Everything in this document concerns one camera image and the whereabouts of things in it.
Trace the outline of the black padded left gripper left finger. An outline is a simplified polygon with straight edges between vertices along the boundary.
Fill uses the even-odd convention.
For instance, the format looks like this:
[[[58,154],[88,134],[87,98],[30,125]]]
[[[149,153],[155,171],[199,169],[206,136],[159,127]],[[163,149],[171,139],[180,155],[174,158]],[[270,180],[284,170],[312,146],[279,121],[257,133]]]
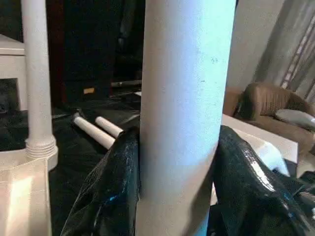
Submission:
[[[109,149],[73,130],[52,171],[52,234],[134,235],[139,188],[138,128],[123,131]]]

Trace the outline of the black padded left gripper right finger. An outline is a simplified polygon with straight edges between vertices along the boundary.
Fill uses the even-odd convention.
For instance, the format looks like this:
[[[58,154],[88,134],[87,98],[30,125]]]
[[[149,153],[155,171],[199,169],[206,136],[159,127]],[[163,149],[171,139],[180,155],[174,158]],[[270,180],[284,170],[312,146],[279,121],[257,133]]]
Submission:
[[[250,144],[222,126],[214,185],[229,236],[312,236],[315,185],[270,170]]]

